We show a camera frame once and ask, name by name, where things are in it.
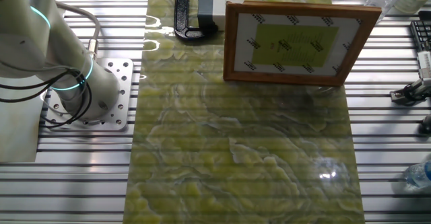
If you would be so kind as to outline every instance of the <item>picture frame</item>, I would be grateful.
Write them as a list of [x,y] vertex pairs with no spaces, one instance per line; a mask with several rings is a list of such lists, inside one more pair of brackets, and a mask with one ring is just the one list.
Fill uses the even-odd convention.
[[223,78],[341,86],[380,13],[357,5],[227,2]]

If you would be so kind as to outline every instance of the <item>wooden picture frame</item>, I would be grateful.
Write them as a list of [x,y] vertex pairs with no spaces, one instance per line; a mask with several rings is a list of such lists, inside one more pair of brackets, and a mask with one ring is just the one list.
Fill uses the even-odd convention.
[[[262,1],[244,1],[242,3],[228,2],[226,5],[226,36],[224,45],[223,78],[226,81],[256,81],[267,83],[341,86],[344,84],[344,81],[352,70],[356,59],[358,58],[362,48],[365,45],[365,42],[367,41],[374,25],[377,22],[378,17],[380,16],[380,13],[381,9],[378,7],[364,7],[355,5],[321,5]],[[307,64],[309,67],[302,65],[302,67],[304,67],[309,73],[312,71],[312,75],[307,75],[306,71],[302,72],[301,66],[299,65],[289,65],[287,68],[291,70],[286,71],[284,67],[285,65],[280,66],[280,64],[273,64],[273,66],[279,69],[279,72],[273,72],[275,69],[272,68],[272,65],[259,65],[259,67],[262,68],[261,71],[259,71],[258,69],[255,69],[258,68],[258,66],[254,65],[252,60],[246,61],[243,59],[245,57],[254,58],[255,52],[259,50],[259,48],[257,49],[257,47],[254,45],[256,43],[258,44],[258,42],[254,41],[253,39],[253,36],[256,37],[257,35],[258,28],[263,27],[259,24],[268,23],[271,24],[270,26],[277,25],[275,20],[278,20],[277,18],[282,19],[281,16],[290,20],[289,22],[283,21],[284,25],[290,25],[290,29],[287,33],[293,32],[291,29],[293,28],[292,26],[296,26],[296,21],[299,22],[299,20],[297,20],[298,17],[302,18],[303,21],[308,21],[309,23],[311,23],[311,21],[313,21],[313,23],[322,22],[322,28],[319,29],[322,32],[325,30],[324,27],[337,25],[337,23],[339,28],[342,28],[342,35],[341,29],[337,29],[335,32],[336,38],[333,39],[333,43],[331,43],[330,48],[327,49],[326,58],[321,59],[324,61],[323,65],[319,65],[320,67],[318,68],[313,68],[309,64]],[[245,29],[245,27],[250,26],[251,23],[257,24],[257,29],[254,29],[255,31]],[[252,46],[250,49],[246,49],[248,44],[244,41],[244,39],[248,36],[245,36],[247,33],[255,33],[255,35],[251,35],[250,40],[247,39],[247,42]],[[342,52],[339,49],[339,44],[342,43],[342,40],[347,40],[344,39],[345,37],[350,38],[351,42],[347,43],[348,46],[346,46],[346,43],[343,43],[345,52]],[[292,54],[293,52],[294,50],[287,50],[285,51],[285,54]],[[316,55],[318,53],[320,53],[320,51],[314,52],[313,57],[317,58]],[[339,61],[340,63],[336,67],[332,66],[331,68],[334,71],[330,72],[330,64],[333,64],[335,61]]]

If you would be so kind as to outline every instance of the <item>mounting plate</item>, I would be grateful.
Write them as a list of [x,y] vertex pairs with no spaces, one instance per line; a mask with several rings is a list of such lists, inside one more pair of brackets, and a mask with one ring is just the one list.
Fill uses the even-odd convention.
[[[98,64],[104,68],[109,69],[115,77],[119,80],[120,92],[116,104],[110,111],[97,120],[83,122],[77,120],[72,124],[66,124],[62,127],[52,128],[52,131],[74,131],[74,132],[112,132],[123,131],[127,129],[127,117],[129,114],[129,101],[130,91],[133,76],[133,61],[131,59],[98,59]],[[51,98],[49,99],[49,106],[59,112],[66,112],[61,104],[60,98],[57,93],[51,90]],[[46,115],[48,119],[53,119],[56,122],[65,122],[69,120],[70,115],[60,115],[48,109]]]

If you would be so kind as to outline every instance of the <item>aluminum rail table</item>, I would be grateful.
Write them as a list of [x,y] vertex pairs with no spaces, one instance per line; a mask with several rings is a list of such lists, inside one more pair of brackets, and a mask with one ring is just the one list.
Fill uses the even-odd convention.
[[[121,223],[139,79],[145,83],[140,67],[147,0],[58,1],[97,15],[103,35],[99,57],[133,59],[130,128],[126,135],[42,131],[36,163],[0,165],[0,223]],[[86,44],[94,24],[71,12],[65,18]],[[430,195],[397,194],[393,187],[402,171],[426,160],[431,149],[431,140],[415,134],[431,113],[429,102],[406,108],[389,98],[391,90],[418,79],[411,20],[417,15],[390,15],[378,24],[345,83],[367,223],[431,221]]]

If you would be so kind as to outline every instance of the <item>black cable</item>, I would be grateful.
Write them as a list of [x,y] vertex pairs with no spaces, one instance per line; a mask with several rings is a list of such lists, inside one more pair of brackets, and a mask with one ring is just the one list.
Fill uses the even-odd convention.
[[[86,79],[81,76],[81,79],[78,79],[78,82],[82,83],[85,80]],[[92,98],[93,98],[93,96],[92,96],[92,90],[91,90],[90,86],[88,85],[88,83],[86,83],[85,86],[88,89],[88,105],[86,106],[86,108],[84,109],[84,111],[81,114],[79,114],[79,113],[81,112],[81,110],[82,110],[82,108],[83,108],[83,106],[84,106],[84,104],[86,102],[85,98],[83,96],[82,96],[81,104],[79,105],[79,108],[78,108],[77,112],[69,120],[66,120],[65,122],[54,122],[54,121],[49,120],[46,117],[42,116],[42,118],[45,121],[47,121],[47,122],[49,122],[49,123],[51,123],[51,124],[54,125],[54,126],[43,126],[43,127],[46,127],[46,128],[57,128],[57,127],[60,127],[60,126],[64,126],[66,124],[71,124],[72,122],[75,122],[76,120],[80,119],[88,111],[88,109],[90,108],[90,106],[92,104]]]
[[66,72],[64,72],[64,73],[56,76],[55,78],[46,81],[48,83],[46,85],[46,87],[44,87],[42,90],[40,90],[39,92],[37,92],[37,93],[35,93],[35,94],[31,95],[31,96],[20,98],[20,99],[2,99],[2,98],[0,98],[0,102],[3,102],[3,103],[18,103],[18,102],[25,102],[27,100],[34,99],[34,98],[38,97],[40,94],[42,94],[43,92],[45,92],[45,90],[47,90],[49,87],[51,87],[52,85],[54,85],[60,78],[64,77],[67,74],[70,74],[70,73],[71,73],[71,71],[67,70]]
[[57,75],[56,77],[53,77],[52,79],[49,79],[45,82],[38,83],[36,85],[29,85],[29,86],[10,86],[10,85],[2,85],[0,84],[0,88],[3,89],[14,89],[14,90],[25,90],[25,89],[36,89],[37,87],[42,87],[44,85],[47,85],[51,82],[57,82],[60,78],[64,77],[66,74],[70,73],[69,70],[66,70],[66,72]]

